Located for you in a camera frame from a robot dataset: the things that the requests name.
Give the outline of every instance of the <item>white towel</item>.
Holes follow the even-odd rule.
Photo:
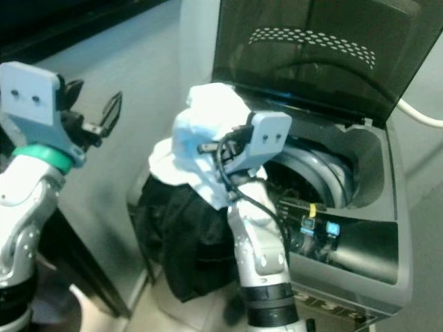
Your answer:
[[[188,183],[216,210],[228,205],[226,189],[219,181],[210,154],[199,154],[197,147],[218,141],[233,127],[245,125],[251,110],[234,90],[222,83],[190,89],[188,109],[174,121],[172,137],[158,142],[149,157],[150,172],[168,185]],[[266,178],[263,168],[257,173]]]

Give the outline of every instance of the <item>tinted glass lid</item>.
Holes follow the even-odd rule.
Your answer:
[[[441,0],[221,0],[213,80],[382,127],[442,29]]]

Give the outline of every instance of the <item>white cable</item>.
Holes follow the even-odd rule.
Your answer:
[[[421,122],[427,126],[435,127],[435,128],[443,128],[443,120],[437,120],[425,116],[424,114],[417,111],[415,108],[410,106],[403,99],[400,99],[397,107],[402,110],[404,113],[408,114],[412,119]]]

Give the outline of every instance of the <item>black garment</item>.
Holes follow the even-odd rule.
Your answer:
[[[182,302],[205,295],[237,275],[226,208],[216,211],[189,185],[166,185],[150,176],[134,215],[141,252],[160,263]]]

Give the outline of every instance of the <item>washing machine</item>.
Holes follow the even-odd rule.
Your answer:
[[[411,299],[412,235],[389,115],[441,34],[442,12],[441,1],[422,0],[220,4],[213,81],[254,111],[293,118],[266,169],[291,228],[298,302],[357,329]]]

